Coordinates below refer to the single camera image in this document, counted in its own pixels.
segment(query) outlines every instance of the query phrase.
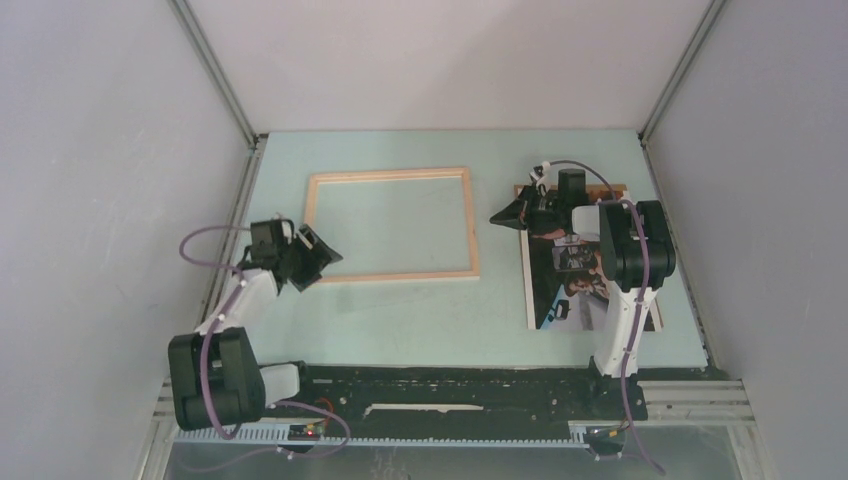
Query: picture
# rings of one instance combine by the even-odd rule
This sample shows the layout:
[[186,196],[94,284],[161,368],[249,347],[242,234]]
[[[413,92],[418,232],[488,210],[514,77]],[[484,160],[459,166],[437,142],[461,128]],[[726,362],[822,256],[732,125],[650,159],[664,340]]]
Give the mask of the picture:
[[[515,186],[516,195],[523,185]],[[617,198],[627,198],[624,185],[614,185]],[[609,199],[603,185],[587,185],[589,201]],[[601,269],[600,239],[566,234],[520,232],[527,325],[533,330],[602,330],[609,291]],[[662,329],[659,307],[651,304],[646,332]]]

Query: purple cable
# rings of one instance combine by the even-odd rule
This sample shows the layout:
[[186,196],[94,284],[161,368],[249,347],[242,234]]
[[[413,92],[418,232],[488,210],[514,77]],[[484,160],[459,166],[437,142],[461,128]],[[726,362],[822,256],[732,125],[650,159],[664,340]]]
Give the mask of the purple cable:
[[236,299],[244,288],[244,286],[242,285],[242,283],[244,282],[244,272],[242,272],[241,269],[237,266],[233,265],[195,260],[185,253],[185,247],[188,244],[189,240],[196,237],[197,235],[200,235],[201,233],[211,232],[214,230],[250,229],[246,227],[234,227],[230,225],[214,225],[211,227],[205,227],[199,230],[195,230],[186,235],[183,241],[180,242],[180,256],[183,258],[183,260],[193,265],[229,270],[238,275],[240,279],[240,282],[236,284],[236,288],[233,289],[233,292],[230,294],[229,297],[227,297],[227,300],[221,307],[219,315],[215,317],[215,319],[212,320],[212,323],[209,325],[209,330],[203,337],[203,344],[200,347],[200,390],[203,393],[203,405],[206,407],[206,414],[209,415],[209,421],[212,423],[212,427],[215,428],[215,431],[218,432],[218,435],[220,435],[225,440],[232,440],[238,433],[239,428],[241,428],[241,424],[236,425],[232,429],[232,431],[227,432],[226,430],[224,430],[224,426],[221,425],[221,421],[218,419],[217,412],[215,412],[215,405],[212,403],[212,389],[209,388],[209,347],[212,344],[212,335],[214,334],[215,329],[218,328],[218,325],[221,323],[221,319],[226,317],[227,313],[230,311],[230,308],[232,308],[233,303],[235,303]]
[[300,409],[303,409],[303,410],[309,410],[310,412],[320,413],[321,415],[330,417],[333,420],[335,420],[336,422],[338,422],[339,425],[341,425],[342,428],[345,431],[345,439],[342,440],[342,443],[336,445],[335,447],[333,447],[333,448],[331,448],[331,449],[329,449],[325,452],[297,453],[297,452],[291,452],[289,450],[283,449],[284,451],[288,452],[288,454],[292,457],[301,457],[301,458],[324,458],[324,457],[328,457],[328,456],[338,452],[339,450],[343,449],[350,442],[350,438],[351,438],[350,425],[348,425],[347,422],[345,422],[342,419],[342,417],[336,415],[333,412],[330,412],[328,410],[324,410],[323,408],[316,407],[314,405],[309,405],[309,404],[301,403],[301,402],[295,402],[293,400],[279,400],[277,402],[274,402],[274,405],[276,405],[278,407],[300,408]]
[[639,287],[639,295],[636,297],[636,314],[634,315],[633,327],[630,329],[630,338],[627,340],[627,348],[624,350],[624,357],[621,359],[621,396],[624,400],[624,413],[627,416],[627,421],[630,425],[630,432],[633,434],[633,439],[636,440],[636,446],[639,447],[639,453],[645,462],[650,465],[658,474],[665,476],[665,469],[657,463],[648,454],[645,445],[642,444],[642,439],[636,431],[636,425],[633,423],[633,413],[630,411],[630,401],[627,398],[627,361],[630,360],[630,352],[633,350],[633,345],[636,344],[636,338],[639,334],[639,317],[642,316],[642,303],[645,301],[645,291],[648,289],[648,281],[650,279],[650,255],[648,254],[648,240],[645,237],[645,229],[642,228],[642,220],[639,218],[639,213],[636,212],[636,206],[630,200],[621,199],[621,203],[627,205],[630,210],[630,215],[633,217],[633,223],[636,225],[636,233],[639,235],[639,246],[642,247],[642,286]]
[[345,439],[342,441],[342,443],[334,446],[333,448],[331,448],[330,450],[327,450],[326,452],[297,453],[297,452],[292,452],[290,450],[286,450],[285,448],[280,447],[280,446],[263,447],[263,448],[257,448],[256,450],[251,450],[251,451],[249,451],[249,452],[247,452],[243,455],[239,455],[236,458],[233,458],[231,460],[227,460],[226,462],[224,462],[220,465],[215,465],[214,467],[200,467],[200,468],[198,468],[198,467],[188,466],[188,465],[186,465],[182,462],[178,462],[180,467],[182,469],[188,471],[188,472],[191,472],[191,473],[210,473],[210,472],[222,470],[224,468],[227,468],[231,465],[234,465],[234,464],[236,464],[236,463],[238,463],[242,460],[246,460],[246,459],[253,457],[255,455],[260,455],[260,454],[263,454],[263,453],[275,453],[275,452],[285,452],[285,453],[288,454],[289,457],[292,457],[292,458],[293,457],[322,458],[322,457],[326,457],[326,456],[329,456],[329,455],[332,455],[332,454],[338,452],[339,450],[344,448],[350,442],[350,439],[351,439],[350,425],[348,425],[347,422],[345,422],[342,417],[336,415],[333,412],[330,412],[328,410],[324,410],[323,408],[315,407],[315,406],[312,406],[312,405],[309,405],[309,404],[306,404],[306,403],[294,402],[294,401],[291,401],[291,400],[280,400],[280,401],[276,402],[274,405],[281,406],[281,407],[301,408],[301,409],[304,409],[304,410],[309,410],[311,412],[319,413],[319,414],[324,415],[326,417],[330,417],[333,420],[335,420],[336,422],[338,422],[339,425],[342,426],[342,428],[344,428]]
[[[603,182],[604,186],[610,191],[612,195],[612,199],[615,201],[615,189],[612,188],[612,185],[595,169],[589,167],[588,165],[575,161],[575,160],[555,160],[550,162],[553,165],[576,165],[584,170],[592,173],[592,175],[598,177],[598,180]],[[642,228],[642,220],[639,218],[639,214],[636,212],[636,206],[633,205],[633,202],[626,199],[617,200],[620,203],[623,203],[627,206],[628,210],[630,210],[630,215],[633,217],[633,223],[636,225],[636,232],[639,235],[639,246],[642,248],[642,262],[645,267],[642,269],[642,286],[639,288],[639,295],[636,297],[636,314],[633,319],[633,327],[630,329],[630,338],[627,340],[627,348],[624,351],[624,356],[621,359],[621,396],[624,403],[624,413],[627,417],[627,422],[630,425],[630,431],[633,433],[633,439],[636,440],[636,445],[639,447],[639,453],[642,456],[642,459],[651,466],[656,472],[662,476],[665,476],[666,471],[657,463],[651,456],[648,454],[648,450],[645,448],[645,445],[642,443],[642,439],[639,437],[639,433],[636,431],[636,425],[633,423],[633,413],[630,411],[630,401],[627,396],[627,362],[630,360],[630,352],[633,350],[633,346],[636,344],[636,338],[639,336],[639,317],[642,316],[642,302],[645,301],[645,291],[648,289],[648,281],[650,279],[650,255],[648,254],[648,241],[647,237],[645,237],[645,229]],[[618,455],[606,455],[600,456],[595,455],[599,460],[615,460],[619,459]]]

